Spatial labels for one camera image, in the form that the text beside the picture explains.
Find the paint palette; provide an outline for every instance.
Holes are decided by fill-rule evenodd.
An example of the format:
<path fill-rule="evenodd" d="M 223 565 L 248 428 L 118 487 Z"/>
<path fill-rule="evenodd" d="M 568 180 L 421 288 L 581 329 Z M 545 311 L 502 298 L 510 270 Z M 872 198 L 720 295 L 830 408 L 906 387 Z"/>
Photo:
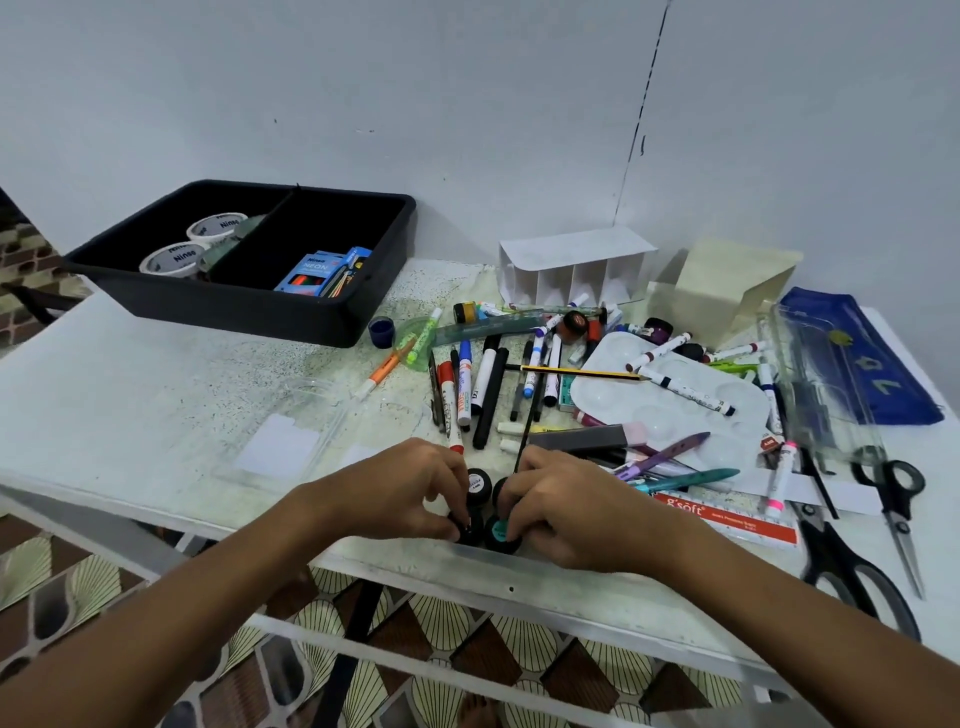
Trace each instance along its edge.
<path fill-rule="evenodd" d="M 601 339 L 583 368 L 624 372 L 628 361 L 653 348 L 650 342 L 627 331 L 615 331 Z M 736 409 L 725 417 L 652 381 L 621 382 L 577 376 L 570 396 L 577 407 L 608 425 L 644 423 L 650 431 L 648 443 L 652 448 L 663 449 L 687 435 L 710 432 L 700 447 L 677 458 L 691 468 L 738 468 L 747 473 L 756 466 L 769 412 L 767 399 L 758 387 L 673 352 L 660 357 L 649 368 Z"/>

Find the ruler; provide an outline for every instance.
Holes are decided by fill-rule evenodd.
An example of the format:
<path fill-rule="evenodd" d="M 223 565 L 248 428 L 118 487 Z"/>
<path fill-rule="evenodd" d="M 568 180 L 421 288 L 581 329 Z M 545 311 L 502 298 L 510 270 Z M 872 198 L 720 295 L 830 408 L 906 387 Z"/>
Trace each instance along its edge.
<path fill-rule="evenodd" d="M 743 539 L 753 544 L 774 548 L 792 549 L 800 545 L 800 534 L 793 523 L 775 521 L 757 513 L 708 503 L 687 494 L 678 496 L 663 492 L 656 493 L 653 497 L 673 508 L 680 508 L 694 516 L 699 516 L 727 538 Z"/>

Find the tape roll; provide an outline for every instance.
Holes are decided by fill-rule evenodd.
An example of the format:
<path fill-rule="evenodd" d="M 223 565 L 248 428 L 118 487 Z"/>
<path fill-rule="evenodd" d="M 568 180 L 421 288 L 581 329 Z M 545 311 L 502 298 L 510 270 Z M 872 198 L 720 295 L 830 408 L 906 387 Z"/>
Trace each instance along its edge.
<path fill-rule="evenodd" d="M 204 243 L 215 243 L 223 240 L 233 232 L 233 229 L 247 219 L 243 212 L 221 212 L 198 220 L 186 229 L 189 240 L 199 240 Z"/>
<path fill-rule="evenodd" d="M 197 263 L 210 246 L 199 240 L 164 245 L 140 261 L 140 273 L 184 279 L 197 273 Z"/>

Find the scissors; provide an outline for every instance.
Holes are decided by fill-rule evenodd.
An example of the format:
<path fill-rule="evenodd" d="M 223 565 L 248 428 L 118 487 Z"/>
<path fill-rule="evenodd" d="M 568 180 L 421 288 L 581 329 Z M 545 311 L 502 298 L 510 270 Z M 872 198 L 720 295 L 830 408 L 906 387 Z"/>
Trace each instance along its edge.
<path fill-rule="evenodd" d="M 920 577 L 920 563 L 917 561 L 917 551 L 913 547 L 910 529 L 910 501 L 926 488 L 924 474 L 903 460 L 887 460 L 883 448 L 872 445 L 860 448 L 854 457 L 860 462 L 876 463 L 874 478 L 870 478 L 860 462 L 854 462 L 851 465 L 853 478 L 861 485 L 872 485 L 879 491 L 883 515 L 890 526 L 890 533 L 903 562 L 903 570 L 910 579 L 913 591 L 920 599 L 926 599 L 924 581 Z M 905 481 L 900 479 L 899 475 L 903 475 Z"/>
<path fill-rule="evenodd" d="M 879 613 L 870 594 L 863 586 L 861 576 L 870 579 L 890 605 L 890 611 L 902 634 L 920 641 L 920 628 L 909 605 L 883 571 L 861 558 L 847 546 L 830 523 L 824 521 L 820 508 L 809 503 L 793 503 L 800 522 L 809 561 L 801 579 L 816 586 L 821 578 L 836 590 L 840 600 L 861 612 L 879 619 Z"/>

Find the white table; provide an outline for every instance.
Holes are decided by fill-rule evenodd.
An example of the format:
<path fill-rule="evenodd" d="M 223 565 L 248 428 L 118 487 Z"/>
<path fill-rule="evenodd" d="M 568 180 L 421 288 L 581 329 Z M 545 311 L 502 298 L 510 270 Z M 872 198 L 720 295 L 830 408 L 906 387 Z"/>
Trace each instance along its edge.
<path fill-rule="evenodd" d="M 411 260 L 383 309 L 402 320 L 429 311 L 434 303 L 488 300 L 494 293 L 492 272 L 480 266 Z M 897 583 L 924 643 L 960 662 L 960 569 L 953 559 L 953 532 L 960 518 L 960 488 L 953 482 L 960 424 L 893 331 L 875 311 L 868 315 L 946 410 L 945 420 L 937 425 L 882 429 L 891 456 L 912 462 L 927 478 L 926 492 L 913 505 L 927 601 L 913 596 L 883 518 L 845 513 L 835 525 L 854 551 Z M 213 476 L 225 443 L 262 406 L 264 393 L 291 376 L 333 380 L 350 392 L 382 356 L 366 336 L 352 350 L 333 350 L 137 319 L 98 293 L 0 361 L 0 483 L 24 492 L 10 501 L 14 511 L 19 508 L 29 517 L 33 508 L 48 527 L 71 522 L 63 504 L 72 504 L 222 538 L 282 495 Z M 499 409 L 503 413 L 510 408 L 504 402 L 513 396 L 513 380 L 508 381 Z M 425 375 L 398 368 L 372 401 L 398 400 L 417 409 L 427 393 Z M 391 431 L 391 426 L 387 423 L 383 433 L 388 439 L 409 434 Z M 426 430 L 436 432 L 432 425 Z M 486 468 L 494 479 L 513 466 L 512 456 L 501 452 L 496 442 L 493 435 L 485 450 L 467 455 L 471 466 Z M 30 500 L 26 494 L 57 504 Z M 83 530 L 80 526 L 73 533 Z M 89 533 L 85 538 L 88 546 L 103 542 L 114 557 L 127 549 L 126 556 L 120 555 L 129 558 L 135 570 L 163 571 L 138 564 L 142 549 L 120 543 L 124 539 Z M 802 549 L 748 547 L 791 573 L 803 570 Z M 539 560 L 422 540 L 346 539 L 316 564 L 756 685 L 784 688 L 743 643 L 649 579 L 566 571 Z M 397 667 L 411 671 L 410 665 Z M 567 717 L 584 722 L 579 715 Z"/>

